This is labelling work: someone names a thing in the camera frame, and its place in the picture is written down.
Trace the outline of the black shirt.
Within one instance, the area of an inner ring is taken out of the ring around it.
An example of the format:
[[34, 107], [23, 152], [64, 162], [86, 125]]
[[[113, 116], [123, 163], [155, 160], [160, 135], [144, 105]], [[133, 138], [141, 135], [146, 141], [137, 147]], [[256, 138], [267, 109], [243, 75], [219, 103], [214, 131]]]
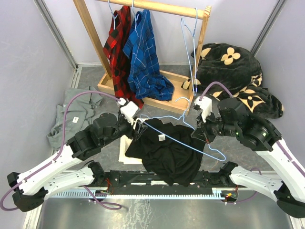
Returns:
[[201, 166], [205, 142], [192, 138], [193, 130], [184, 125], [148, 119], [146, 123], [168, 136], [148, 127], [137, 141], [132, 141], [125, 155], [142, 160], [148, 172], [154, 172], [168, 185], [175, 182], [187, 187]]

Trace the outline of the wooden clothes rack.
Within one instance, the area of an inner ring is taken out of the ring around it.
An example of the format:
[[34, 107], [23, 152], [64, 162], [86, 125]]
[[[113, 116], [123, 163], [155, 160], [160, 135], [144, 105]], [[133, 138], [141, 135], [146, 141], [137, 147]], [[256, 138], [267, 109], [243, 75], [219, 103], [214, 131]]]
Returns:
[[179, 114], [188, 114], [197, 91], [196, 76], [182, 76], [160, 70], [151, 11], [158, 11], [202, 21], [198, 40], [193, 41], [194, 67], [198, 66], [211, 7], [205, 10], [185, 8], [145, 0], [120, 0], [121, 9], [112, 12], [108, 38], [102, 44], [86, 3], [75, 6], [104, 67], [98, 88], [102, 92]]

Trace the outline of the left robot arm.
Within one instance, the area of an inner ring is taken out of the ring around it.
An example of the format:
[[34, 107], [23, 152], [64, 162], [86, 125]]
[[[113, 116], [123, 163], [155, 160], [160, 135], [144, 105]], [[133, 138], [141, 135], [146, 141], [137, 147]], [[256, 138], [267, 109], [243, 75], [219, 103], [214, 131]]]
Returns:
[[8, 174], [16, 209], [31, 211], [49, 197], [77, 186], [101, 186], [106, 174], [98, 162], [90, 162], [70, 175], [63, 175], [62, 172], [100, 153], [103, 147], [122, 136], [139, 139], [146, 129], [147, 125], [140, 120], [128, 120], [123, 114], [103, 113], [70, 138], [61, 150], [36, 167], [24, 173]]

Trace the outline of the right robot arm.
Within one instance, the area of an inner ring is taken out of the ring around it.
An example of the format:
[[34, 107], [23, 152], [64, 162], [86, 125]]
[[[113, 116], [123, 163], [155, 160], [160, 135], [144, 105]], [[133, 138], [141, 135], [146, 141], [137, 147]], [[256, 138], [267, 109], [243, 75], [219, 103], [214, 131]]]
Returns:
[[291, 217], [305, 216], [305, 168], [289, 150], [277, 128], [268, 120], [251, 113], [236, 98], [227, 98], [217, 105], [219, 117], [212, 112], [212, 100], [198, 97], [194, 107], [201, 113], [192, 137], [206, 143], [216, 136], [231, 136], [256, 152], [277, 173], [278, 179], [264, 177], [228, 162], [219, 174], [219, 182], [248, 187], [273, 201]]

